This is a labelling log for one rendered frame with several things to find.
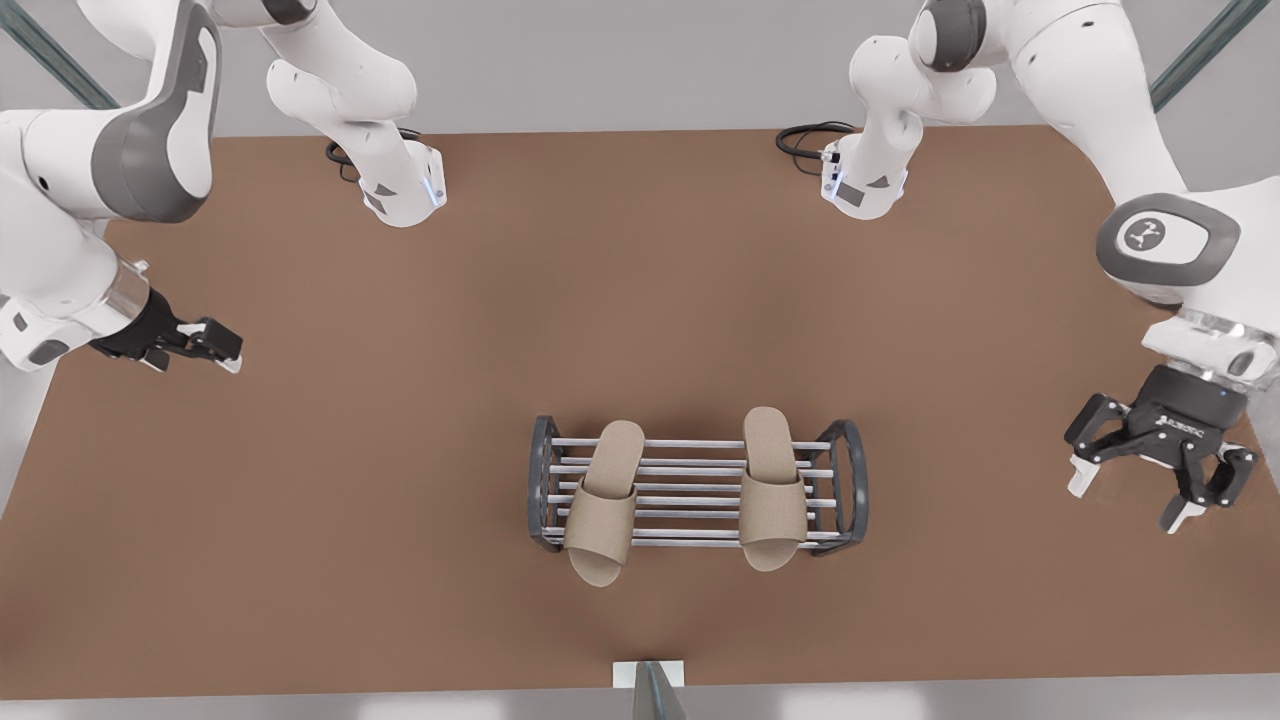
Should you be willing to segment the beige slipper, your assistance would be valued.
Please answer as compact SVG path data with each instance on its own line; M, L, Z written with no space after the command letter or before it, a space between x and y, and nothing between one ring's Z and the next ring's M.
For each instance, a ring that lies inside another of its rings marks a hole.
M746 465L739 503L739 542L749 565L774 571L806 538L806 493L786 416L754 407L742 421Z
M637 492L635 477L645 436L634 421L612 421L602 432L588 471L573 493L564 550L573 570L593 587L607 587L628 560Z

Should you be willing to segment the silver frame post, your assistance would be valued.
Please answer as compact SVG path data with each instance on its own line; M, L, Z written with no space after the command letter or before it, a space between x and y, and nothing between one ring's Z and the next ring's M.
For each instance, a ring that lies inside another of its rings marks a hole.
M632 692L630 720L687 720L676 692L685 687L684 660L613 662L612 682Z
M17 0L0 0L0 29L83 106L96 110L120 106Z
M1164 110L1271 1L1229 0L1151 85L1153 110Z

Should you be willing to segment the dark grey metal shoe rack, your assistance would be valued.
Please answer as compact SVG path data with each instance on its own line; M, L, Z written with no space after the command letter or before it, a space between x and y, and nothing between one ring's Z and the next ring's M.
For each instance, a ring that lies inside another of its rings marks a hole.
M532 428L527 530L544 550L564 543L570 509L593 461L595 438L559 433L553 416ZM869 474L861 434L837 419L809 442L794 443L806 497L806 537L799 548L819 557L859 544L869 527ZM741 439L649 439L634 486L635 547L739 547Z

